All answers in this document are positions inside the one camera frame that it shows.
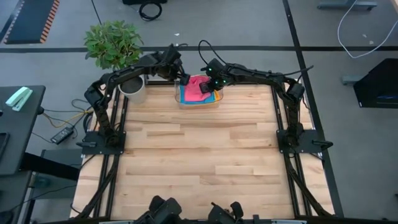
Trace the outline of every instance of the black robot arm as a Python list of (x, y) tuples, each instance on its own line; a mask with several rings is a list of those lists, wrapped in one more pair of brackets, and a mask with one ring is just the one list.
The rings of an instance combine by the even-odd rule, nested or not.
[[(118, 85), (143, 74), (158, 74), (158, 76), (169, 81), (180, 78), (181, 83), (186, 85), (190, 76), (183, 71), (180, 57), (181, 54), (177, 49), (170, 45), (165, 52), (147, 54), (141, 57), (136, 64), (112, 73), (106, 73), (90, 85), (85, 92), (85, 98), (93, 107), (99, 122), (99, 134), (105, 138), (107, 146), (114, 146), (119, 142), (119, 136), (114, 127), (111, 126), (106, 112), (114, 89)], [(101, 92), (102, 85), (105, 85), (104, 94)]]
[[(202, 70), (205, 70), (210, 77), (208, 82), (200, 84), (202, 93), (220, 90), (224, 86), (237, 83), (256, 83), (274, 87), (284, 105), (287, 106), (288, 127), (285, 141), (292, 148), (299, 145), (299, 137), (303, 133), (303, 125), (299, 121), (300, 101), (305, 90), (303, 85), (281, 73), (250, 70), (236, 63), (223, 65), (215, 58)], [(287, 90), (285, 90), (285, 83), (289, 84)]]

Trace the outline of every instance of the pink cloth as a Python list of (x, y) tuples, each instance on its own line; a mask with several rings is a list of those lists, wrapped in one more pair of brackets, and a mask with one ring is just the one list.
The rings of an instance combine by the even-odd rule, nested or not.
[(203, 101), (209, 96), (211, 96), (211, 93), (205, 93), (203, 94), (200, 91), (199, 84), (207, 82), (209, 80), (209, 77), (206, 76), (201, 76), (197, 75), (194, 77), (191, 77), (189, 79), (188, 84), (185, 86), (185, 93), (184, 93), (184, 98), (185, 101)]

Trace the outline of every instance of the floor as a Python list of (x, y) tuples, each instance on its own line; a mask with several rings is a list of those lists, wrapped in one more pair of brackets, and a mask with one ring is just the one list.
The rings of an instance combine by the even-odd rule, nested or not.
[[(196, 45), (207, 39), (213, 45), (294, 46), (280, 0), (169, 0), (157, 21), (144, 22), (133, 8), (119, 0), (94, 0), (102, 21), (133, 22), (144, 39), (145, 46), (165, 46), (169, 43)], [(301, 46), (339, 46), (336, 28), (345, 11), (317, 9), (319, 0), (290, 0), (297, 35)], [(349, 46), (372, 47), (380, 43), (398, 19), (390, 1), (378, 0), (371, 12), (353, 11), (341, 28), (341, 39)], [(0, 1), (0, 27), (6, 23), (17, 0)], [(46, 43), (38, 45), (5, 45), (3, 48), (82, 47), (85, 31), (98, 23), (89, 0), (61, 0)], [(386, 45), (398, 46), (398, 29), (392, 32)], [(398, 125), (398, 111), (359, 108), (354, 91), (340, 83), (342, 75), (365, 75), (384, 58), (398, 52), (374, 52), (351, 59), (344, 52), (304, 52), (323, 129), (330, 149), (338, 192), (346, 217), (388, 218), (398, 220), (398, 176), (395, 158), (398, 156), (393, 133)], [(299, 68), (296, 54), (279, 51), (220, 51), (229, 62), (237, 62), (259, 70), (289, 72)], [(93, 60), (84, 60), (85, 53), (0, 54), (3, 78), (0, 85), (45, 85), (43, 107), (70, 110), (74, 98), (83, 98), (85, 89), (106, 71), (96, 68)], [(205, 52), (208, 60), (213, 56)], [(182, 52), (188, 73), (198, 73), (203, 67), (196, 52)], [(53, 114), (67, 119), (70, 114)], [(48, 121), (39, 116), (34, 132), (51, 138), (56, 132)], [(40, 154), (42, 149), (73, 149), (82, 139), (79, 135), (65, 144), (55, 146), (32, 136), (28, 151)], [(40, 222), (65, 220), (72, 200), (43, 200), (36, 203), (33, 217)]]

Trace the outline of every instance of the potted plant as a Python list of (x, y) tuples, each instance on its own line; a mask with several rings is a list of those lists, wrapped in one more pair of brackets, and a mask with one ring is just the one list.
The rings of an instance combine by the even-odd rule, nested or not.
[[(102, 69), (119, 70), (139, 60), (142, 50), (138, 44), (144, 43), (132, 24), (107, 21), (91, 26), (86, 32), (86, 59), (95, 58), (95, 65)], [(145, 100), (145, 84), (141, 77), (119, 85), (119, 89), (133, 102)]]

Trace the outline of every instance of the white cable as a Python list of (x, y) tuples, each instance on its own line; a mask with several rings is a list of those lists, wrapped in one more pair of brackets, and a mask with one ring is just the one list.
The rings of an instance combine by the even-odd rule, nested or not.
[(390, 37), (392, 31), (394, 30), (394, 28), (395, 28), (396, 25), (398, 24), (398, 20), (397, 20), (397, 22), (392, 26), (392, 28), (391, 28), (391, 30), (390, 30), (390, 33), (388, 33), (388, 35), (387, 35), (387, 37), (384, 39), (384, 41), (381, 42), (381, 44), (378, 45), (376, 48), (374, 48), (373, 50), (371, 50), (371, 51), (369, 51), (369, 52), (367, 52), (367, 53), (365, 53), (365, 54), (361, 54), (361, 55), (358, 55), (358, 56), (352, 56), (352, 55), (350, 54), (350, 52), (347, 50), (347, 48), (343, 45), (343, 43), (341, 43), (341, 40), (340, 40), (340, 27), (341, 27), (341, 23), (343, 22), (344, 18), (347, 16), (347, 14), (350, 12), (350, 10), (355, 6), (355, 4), (356, 4), (357, 1), (358, 1), (358, 0), (355, 0), (354, 4), (350, 7), (350, 9), (348, 9), (348, 11), (346, 12), (346, 14), (344, 14), (344, 16), (341, 18), (340, 23), (338, 24), (338, 28), (337, 28), (337, 39), (338, 39), (338, 42), (339, 42), (340, 45), (344, 48), (344, 50), (346, 50), (347, 54), (348, 54), (351, 58), (360, 58), (360, 57), (362, 57), (362, 56), (368, 55), (368, 54), (374, 52), (375, 50), (377, 50), (379, 47), (381, 47), (381, 46), (387, 41), (387, 39)]

